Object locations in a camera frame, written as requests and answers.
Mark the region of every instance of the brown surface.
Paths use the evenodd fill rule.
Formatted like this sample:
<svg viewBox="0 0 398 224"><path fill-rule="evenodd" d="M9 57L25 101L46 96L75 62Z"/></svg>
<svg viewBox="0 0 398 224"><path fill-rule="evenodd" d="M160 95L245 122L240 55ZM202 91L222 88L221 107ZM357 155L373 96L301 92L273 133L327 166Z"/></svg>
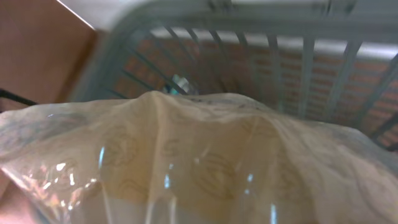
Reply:
<svg viewBox="0 0 398 224"><path fill-rule="evenodd" d="M65 101L96 33L55 0L0 0L0 88Z"/></svg>

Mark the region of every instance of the clear plastic packaging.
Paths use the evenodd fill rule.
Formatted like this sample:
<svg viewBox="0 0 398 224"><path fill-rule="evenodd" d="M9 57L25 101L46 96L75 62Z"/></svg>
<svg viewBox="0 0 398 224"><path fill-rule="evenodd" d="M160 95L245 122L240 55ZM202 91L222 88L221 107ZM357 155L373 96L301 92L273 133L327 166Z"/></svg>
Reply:
<svg viewBox="0 0 398 224"><path fill-rule="evenodd" d="M0 150L52 223L398 223L395 155L241 95L9 111Z"/></svg>

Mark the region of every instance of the plastic bag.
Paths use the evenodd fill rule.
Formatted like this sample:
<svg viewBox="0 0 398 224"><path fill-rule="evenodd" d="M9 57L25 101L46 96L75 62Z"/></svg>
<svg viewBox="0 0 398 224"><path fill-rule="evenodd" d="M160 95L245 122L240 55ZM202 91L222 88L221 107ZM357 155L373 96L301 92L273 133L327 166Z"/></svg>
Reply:
<svg viewBox="0 0 398 224"><path fill-rule="evenodd" d="M2 170L55 223L398 223L398 161L235 94L0 115Z"/></svg>

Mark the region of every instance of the beige package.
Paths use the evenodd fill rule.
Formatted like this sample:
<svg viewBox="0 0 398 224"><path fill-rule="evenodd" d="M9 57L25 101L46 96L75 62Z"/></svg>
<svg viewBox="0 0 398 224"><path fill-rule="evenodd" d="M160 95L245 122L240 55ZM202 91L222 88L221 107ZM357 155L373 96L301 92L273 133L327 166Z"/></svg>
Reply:
<svg viewBox="0 0 398 224"><path fill-rule="evenodd" d="M0 115L2 170L53 223L398 223L398 160L235 94Z"/></svg>

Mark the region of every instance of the plastic basket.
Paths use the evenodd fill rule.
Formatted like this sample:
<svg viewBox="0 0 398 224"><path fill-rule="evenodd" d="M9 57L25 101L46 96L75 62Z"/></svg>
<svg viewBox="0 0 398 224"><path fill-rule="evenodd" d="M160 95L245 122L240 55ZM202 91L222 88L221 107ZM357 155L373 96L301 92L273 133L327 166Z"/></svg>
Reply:
<svg viewBox="0 0 398 224"><path fill-rule="evenodd" d="M234 92L392 149L398 20L368 12L356 1L149 2L114 28L72 101Z"/></svg>

